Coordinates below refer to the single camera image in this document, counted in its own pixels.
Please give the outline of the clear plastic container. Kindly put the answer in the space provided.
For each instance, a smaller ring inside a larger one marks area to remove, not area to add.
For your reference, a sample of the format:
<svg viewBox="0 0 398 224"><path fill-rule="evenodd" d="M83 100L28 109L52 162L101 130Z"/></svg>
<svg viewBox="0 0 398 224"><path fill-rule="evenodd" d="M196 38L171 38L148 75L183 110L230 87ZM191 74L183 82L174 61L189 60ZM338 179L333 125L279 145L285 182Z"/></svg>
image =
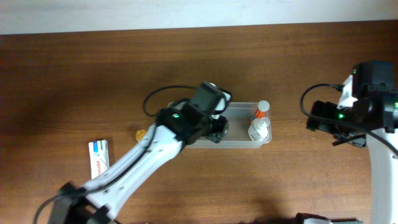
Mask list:
<svg viewBox="0 0 398 224"><path fill-rule="evenodd" d="M269 126L270 135L263 142L252 141L248 134L251 125L251 118L257 108L258 102L232 102L228 109L222 114L227 118L229 123L229 131L220 143L213 143L205 138L200 138L194 144L188 145L187 148L199 149L257 149L263 144L270 143L272 140L271 124ZM271 108L268 112L269 120L271 120Z"/></svg>

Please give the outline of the white squeeze bottle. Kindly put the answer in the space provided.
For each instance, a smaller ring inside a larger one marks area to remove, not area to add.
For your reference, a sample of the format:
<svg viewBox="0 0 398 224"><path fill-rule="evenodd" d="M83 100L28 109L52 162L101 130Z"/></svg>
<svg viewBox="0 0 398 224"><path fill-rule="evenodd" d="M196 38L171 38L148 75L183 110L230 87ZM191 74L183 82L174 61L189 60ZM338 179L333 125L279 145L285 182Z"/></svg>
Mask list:
<svg viewBox="0 0 398 224"><path fill-rule="evenodd" d="M250 139L255 142L263 142L267 140L270 135L270 124L271 121L266 117L254 119L248 129Z"/></svg>

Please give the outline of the orange tube white cap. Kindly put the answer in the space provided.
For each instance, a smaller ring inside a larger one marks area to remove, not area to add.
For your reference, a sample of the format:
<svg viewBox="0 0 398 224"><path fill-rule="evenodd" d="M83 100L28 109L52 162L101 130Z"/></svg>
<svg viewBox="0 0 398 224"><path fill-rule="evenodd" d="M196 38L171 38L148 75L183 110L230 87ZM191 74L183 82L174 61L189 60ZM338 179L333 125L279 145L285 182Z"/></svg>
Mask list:
<svg viewBox="0 0 398 224"><path fill-rule="evenodd" d="M257 108L253 114L253 117L251 118L251 122L253 122L255 119L261 119L261 118L268 117L268 112L270 110L270 107L271 106L268 101L261 100L257 104Z"/></svg>

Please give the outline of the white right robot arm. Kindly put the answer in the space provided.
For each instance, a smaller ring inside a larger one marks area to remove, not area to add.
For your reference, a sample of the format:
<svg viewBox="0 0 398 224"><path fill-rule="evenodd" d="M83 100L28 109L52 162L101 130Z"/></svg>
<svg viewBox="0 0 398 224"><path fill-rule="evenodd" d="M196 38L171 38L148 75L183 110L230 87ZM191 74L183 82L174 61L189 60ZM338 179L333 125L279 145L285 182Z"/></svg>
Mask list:
<svg viewBox="0 0 398 224"><path fill-rule="evenodd" d="M334 146L367 147L371 160L371 223L397 223L397 100L395 95L376 94L340 101L337 105L316 101L308 116L307 129L332 134Z"/></svg>

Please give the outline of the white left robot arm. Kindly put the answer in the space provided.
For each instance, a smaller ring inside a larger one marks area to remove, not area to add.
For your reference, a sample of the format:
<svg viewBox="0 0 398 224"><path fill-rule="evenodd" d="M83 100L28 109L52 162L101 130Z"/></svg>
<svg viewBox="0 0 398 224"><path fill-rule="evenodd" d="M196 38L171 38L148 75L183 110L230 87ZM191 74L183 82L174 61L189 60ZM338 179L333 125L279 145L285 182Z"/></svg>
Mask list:
<svg viewBox="0 0 398 224"><path fill-rule="evenodd" d="M219 143L228 131L228 107L186 102L159 110L144 138L107 171L53 198L49 223L114 223L129 197L162 165L200 138Z"/></svg>

